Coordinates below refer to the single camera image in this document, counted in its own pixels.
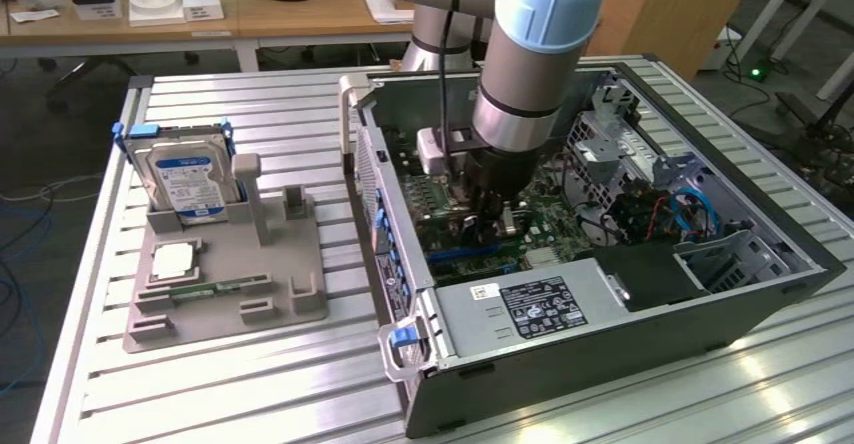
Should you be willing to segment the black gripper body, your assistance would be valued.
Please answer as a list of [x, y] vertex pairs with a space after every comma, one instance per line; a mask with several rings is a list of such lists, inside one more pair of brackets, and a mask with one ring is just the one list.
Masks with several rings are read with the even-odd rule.
[[487, 147], [467, 153], [463, 188], [472, 202], [514, 199], [528, 186], [535, 172], [535, 152], [507, 152]]

